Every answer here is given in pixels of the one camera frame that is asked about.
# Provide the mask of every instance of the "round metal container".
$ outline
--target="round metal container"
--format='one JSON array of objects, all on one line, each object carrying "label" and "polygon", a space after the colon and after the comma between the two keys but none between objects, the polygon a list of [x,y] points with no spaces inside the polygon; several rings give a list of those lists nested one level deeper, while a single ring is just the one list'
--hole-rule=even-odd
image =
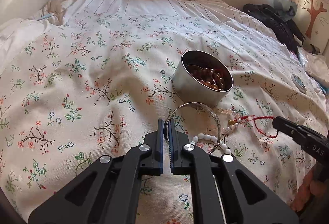
[{"label": "round metal container", "polygon": [[[197,81],[186,69],[188,65],[197,65],[201,68],[220,69],[225,80],[225,90],[217,91]],[[203,51],[191,50],[182,54],[175,74],[172,78],[172,86],[185,103],[198,102],[215,107],[218,102],[233,87],[233,78],[226,66],[216,57]]]}]

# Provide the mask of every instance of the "white bead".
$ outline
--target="white bead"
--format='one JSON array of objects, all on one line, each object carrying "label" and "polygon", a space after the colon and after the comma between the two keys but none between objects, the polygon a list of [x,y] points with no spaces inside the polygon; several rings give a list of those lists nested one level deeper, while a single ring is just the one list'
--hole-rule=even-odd
[{"label": "white bead", "polygon": [[210,137],[210,140],[211,140],[213,143],[216,143],[216,142],[217,142],[217,137],[216,137],[216,136],[211,136],[211,137]]},{"label": "white bead", "polygon": [[227,145],[226,144],[222,144],[221,148],[225,151],[227,149]]},{"label": "white bead", "polygon": [[200,140],[202,140],[204,137],[205,137],[205,135],[204,135],[203,133],[199,133],[199,134],[198,134],[198,138],[199,138]]}]

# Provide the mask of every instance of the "metal screw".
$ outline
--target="metal screw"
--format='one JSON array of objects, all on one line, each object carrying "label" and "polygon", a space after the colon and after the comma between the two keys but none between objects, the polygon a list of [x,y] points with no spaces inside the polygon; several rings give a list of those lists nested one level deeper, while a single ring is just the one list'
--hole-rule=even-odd
[{"label": "metal screw", "polygon": [[139,149],[143,152],[148,151],[150,149],[149,145],[141,145]]},{"label": "metal screw", "polygon": [[103,155],[99,160],[101,163],[106,164],[111,161],[111,157],[108,155]]},{"label": "metal screw", "polygon": [[191,145],[191,144],[184,145],[184,149],[187,151],[193,151],[194,145]]},{"label": "metal screw", "polygon": [[223,160],[224,160],[225,162],[227,162],[227,163],[230,163],[230,162],[233,161],[233,156],[231,156],[231,155],[224,155],[224,156],[223,156]]}]

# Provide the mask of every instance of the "bracelet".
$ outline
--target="bracelet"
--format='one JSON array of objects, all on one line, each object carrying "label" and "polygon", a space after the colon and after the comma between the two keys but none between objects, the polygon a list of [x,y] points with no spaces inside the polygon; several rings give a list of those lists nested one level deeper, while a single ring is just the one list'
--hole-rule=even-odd
[{"label": "bracelet", "polygon": [[203,133],[199,133],[198,136],[194,136],[192,142],[190,142],[191,144],[195,145],[195,143],[199,139],[211,140],[214,143],[214,147],[207,154],[209,154],[209,155],[212,154],[217,149],[217,147],[219,147],[220,144],[222,144],[221,143],[221,140],[220,140],[220,137],[221,137],[221,125],[220,125],[220,121],[219,121],[217,115],[215,114],[215,112],[210,107],[208,107],[207,105],[202,104],[202,103],[185,103],[185,104],[182,104],[181,106],[177,107],[175,110],[173,110],[169,114],[169,116],[167,117],[166,121],[164,122],[163,137],[164,137],[165,141],[167,142],[167,144],[169,144],[169,140],[168,140],[167,134],[168,134],[168,125],[169,125],[169,121],[170,121],[171,117],[175,114],[175,112],[177,110],[179,110],[179,109],[181,109],[183,107],[192,107],[192,108],[195,108],[195,109],[204,110],[207,113],[209,113],[213,117],[213,119],[215,120],[216,125],[217,125],[217,130],[218,130],[217,137],[216,136],[210,136],[209,134],[204,135]]}]

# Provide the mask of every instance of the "black bag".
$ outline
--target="black bag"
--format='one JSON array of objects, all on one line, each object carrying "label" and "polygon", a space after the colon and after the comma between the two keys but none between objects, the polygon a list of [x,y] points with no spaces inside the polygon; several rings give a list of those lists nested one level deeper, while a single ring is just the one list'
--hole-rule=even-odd
[{"label": "black bag", "polygon": [[274,9],[269,5],[244,5],[243,11],[253,18],[258,19],[266,27],[273,30],[279,42],[286,45],[287,49],[293,51],[296,55],[298,53],[298,42],[295,40],[292,31],[287,23],[275,14]]}]

